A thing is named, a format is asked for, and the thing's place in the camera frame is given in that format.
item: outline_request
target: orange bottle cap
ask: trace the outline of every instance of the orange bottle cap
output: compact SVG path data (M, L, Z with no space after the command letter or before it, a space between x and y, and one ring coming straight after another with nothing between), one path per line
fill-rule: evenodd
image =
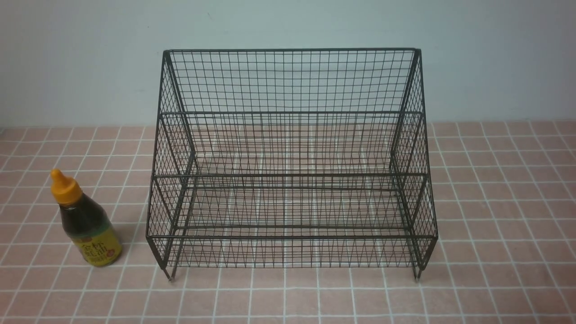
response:
M71 205L82 198L82 189L74 178L65 176L58 169L53 169L50 177L52 195L60 205Z

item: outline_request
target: metal wire basket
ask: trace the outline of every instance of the metal wire basket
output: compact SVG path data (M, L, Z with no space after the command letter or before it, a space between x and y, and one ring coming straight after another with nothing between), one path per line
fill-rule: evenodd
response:
M179 266L425 269L420 50L170 50L146 239Z

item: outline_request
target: sauce bottle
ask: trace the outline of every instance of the sauce bottle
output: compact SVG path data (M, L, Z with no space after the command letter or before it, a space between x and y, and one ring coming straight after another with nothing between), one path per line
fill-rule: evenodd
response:
M62 227L84 257L93 266L114 263L122 253L122 244L106 211L85 195L73 178L58 169L50 173L52 195L60 205Z

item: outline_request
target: wall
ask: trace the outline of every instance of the wall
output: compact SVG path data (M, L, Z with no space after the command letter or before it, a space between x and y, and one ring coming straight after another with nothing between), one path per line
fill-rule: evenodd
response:
M429 120L576 118L572 0L0 2L0 125L151 124L168 48L420 47Z

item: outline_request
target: bottle label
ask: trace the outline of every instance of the bottle label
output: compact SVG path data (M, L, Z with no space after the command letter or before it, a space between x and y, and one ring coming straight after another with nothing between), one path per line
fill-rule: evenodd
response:
M73 237L72 242L78 247L84 260L93 266L105 266L114 261L122 252L122 245L109 225L99 233Z

